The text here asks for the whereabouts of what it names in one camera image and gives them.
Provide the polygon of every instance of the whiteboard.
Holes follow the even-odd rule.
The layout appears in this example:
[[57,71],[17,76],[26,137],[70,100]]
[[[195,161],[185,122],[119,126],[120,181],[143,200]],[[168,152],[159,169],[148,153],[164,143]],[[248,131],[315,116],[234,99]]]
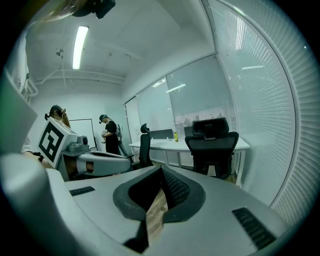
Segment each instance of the whiteboard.
[[95,138],[92,126],[92,119],[70,120],[71,130],[78,135],[86,136],[88,138],[89,148],[95,148]]

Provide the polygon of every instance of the person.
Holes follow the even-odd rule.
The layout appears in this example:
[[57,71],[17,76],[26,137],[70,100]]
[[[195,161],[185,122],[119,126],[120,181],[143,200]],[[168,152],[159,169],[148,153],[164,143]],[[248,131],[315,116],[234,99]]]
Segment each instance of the person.
[[[107,130],[104,130],[102,133],[101,133],[101,136],[103,138],[103,141],[101,142],[102,144],[105,144],[106,143],[106,138],[104,137],[104,135],[107,133],[108,131]],[[120,150],[122,151],[122,153],[124,154],[125,157],[128,157],[128,153],[126,151],[126,148],[125,146],[123,145],[122,143],[122,133],[121,133],[121,129],[120,129],[120,125],[118,124],[117,127],[116,127],[116,132],[115,132],[115,135],[117,136],[118,138],[118,155],[121,156],[121,152]]]
[[58,121],[63,122],[66,126],[70,127],[70,123],[67,116],[67,111],[65,108],[61,108],[59,105],[53,105],[49,111],[46,113],[44,118],[47,120],[49,117],[54,118]]
[[[54,118],[62,123],[64,123],[67,127],[70,127],[70,122],[67,116],[67,110],[65,108],[60,107],[59,105],[53,105],[50,108],[50,111],[44,115],[44,119],[48,120],[48,118]],[[74,175],[78,173],[77,170],[77,160],[73,156],[64,156],[65,167],[69,175]],[[86,169],[88,171],[94,170],[94,164],[92,162],[86,163]]]
[[50,163],[48,163],[48,161],[46,159],[44,159],[44,157],[42,155],[33,152],[31,144],[30,144],[30,140],[28,137],[26,138],[26,140],[22,146],[21,153],[22,153],[22,155],[26,156],[27,158],[31,158],[36,161],[40,161],[40,163],[42,164],[42,166],[44,168],[49,168],[49,169],[52,168]]
[[118,137],[116,135],[117,125],[106,114],[102,114],[99,117],[100,124],[105,123],[105,129],[107,132],[102,136],[105,138],[105,151],[107,153],[119,155],[118,151]]

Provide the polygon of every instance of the bottle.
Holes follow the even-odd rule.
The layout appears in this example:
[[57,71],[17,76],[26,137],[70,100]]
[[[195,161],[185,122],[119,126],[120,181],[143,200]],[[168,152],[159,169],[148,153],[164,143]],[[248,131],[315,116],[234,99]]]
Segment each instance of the bottle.
[[174,141],[178,142],[178,133],[177,132],[174,133]]

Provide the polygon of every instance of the floor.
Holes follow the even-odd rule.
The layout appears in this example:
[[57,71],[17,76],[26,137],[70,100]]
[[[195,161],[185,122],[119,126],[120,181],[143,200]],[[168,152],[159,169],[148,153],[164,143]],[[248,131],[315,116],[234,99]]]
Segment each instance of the floor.
[[[159,166],[157,162],[153,162],[154,166]],[[236,184],[236,176],[230,175],[226,181]],[[163,229],[163,215],[165,212],[168,211],[167,200],[164,191],[162,188],[160,189],[159,193],[155,197],[151,207],[146,213],[146,228],[148,233],[148,241],[149,246],[152,242],[157,238],[160,234],[161,230]]]

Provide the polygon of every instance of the fluorescent ceiling light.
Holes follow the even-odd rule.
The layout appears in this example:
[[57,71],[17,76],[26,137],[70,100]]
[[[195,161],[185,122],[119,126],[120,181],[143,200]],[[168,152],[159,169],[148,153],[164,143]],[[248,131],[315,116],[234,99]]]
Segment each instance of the fluorescent ceiling light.
[[241,70],[262,69],[264,66],[244,66]]
[[176,90],[176,89],[179,89],[179,88],[181,88],[181,87],[184,87],[184,86],[186,86],[185,84],[181,84],[181,85],[179,85],[179,86],[177,86],[177,87],[174,87],[174,88],[172,88],[172,89],[170,89],[170,90],[167,90],[165,93],[167,94],[167,93],[170,93],[170,92],[172,92],[172,91],[174,91],[174,90]]
[[74,50],[73,50],[73,64],[72,64],[72,68],[74,70],[80,69],[81,53],[84,47],[84,42],[86,39],[88,29],[89,28],[87,26],[80,26],[78,28],[78,32],[76,33]]
[[235,6],[233,6],[233,8],[234,8],[238,13],[240,13],[241,15],[246,16],[245,13],[244,13],[242,10],[240,10],[239,8],[237,8],[237,7],[235,7]]
[[157,81],[154,85],[152,85],[153,88],[156,88],[157,86],[163,84],[166,81],[165,78],[162,78],[161,80]]

